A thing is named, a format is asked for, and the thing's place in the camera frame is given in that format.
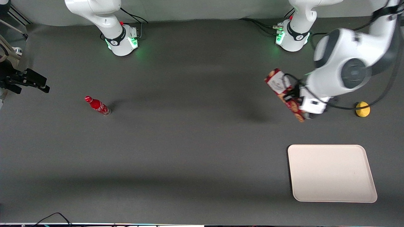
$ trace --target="wall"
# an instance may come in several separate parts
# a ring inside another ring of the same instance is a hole
[[[369,16],[384,5],[384,0],[345,0],[333,6],[317,8],[319,17]],[[66,26],[89,25],[74,15],[64,0],[12,0],[34,23]],[[193,19],[279,18],[291,9],[287,0],[122,0],[122,7],[149,21],[184,21]],[[116,12],[119,20],[133,20]]]

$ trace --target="coca-cola bottle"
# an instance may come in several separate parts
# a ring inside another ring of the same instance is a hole
[[[93,99],[90,96],[86,96],[84,98],[86,102],[88,102],[91,108],[95,109],[97,112],[103,114],[104,116],[108,116],[111,113],[111,110],[104,103],[99,101],[98,99]]]

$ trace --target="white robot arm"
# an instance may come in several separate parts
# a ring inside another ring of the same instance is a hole
[[[314,7],[334,5],[343,0],[289,0],[295,8],[292,20],[287,19],[279,26],[284,27],[284,31],[279,34],[276,44],[283,49],[295,52],[302,49],[307,43],[309,30],[317,19],[317,12]]]
[[[121,25],[112,14],[121,8],[121,0],[65,0],[65,4],[70,12],[97,26],[105,36],[108,48],[117,56],[128,55],[138,47],[136,28]]]
[[[373,13],[369,34],[340,28],[320,40],[316,69],[299,89],[301,110],[323,113],[330,98],[359,89],[394,62],[402,41],[399,1],[388,0]]]

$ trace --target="tabletop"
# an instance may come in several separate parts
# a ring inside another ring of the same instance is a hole
[[[318,19],[313,30],[367,20]],[[61,212],[75,223],[404,225],[401,73],[366,118],[331,109],[300,123],[264,78],[274,68],[301,78],[314,69],[313,49],[288,53],[248,21],[144,24],[125,57],[95,26],[28,30],[20,68],[47,77],[50,93],[23,87],[0,111],[2,222]],[[375,100],[390,74],[339,104]],[[92,110],[87,95],[111,115]],[[295,200],[292,144],[363,146],[377,201]]]

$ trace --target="plastic tray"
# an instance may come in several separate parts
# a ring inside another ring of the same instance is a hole
[[[301,202],[377,200],[365,149],[359,145],[291,145],[293,196]]]

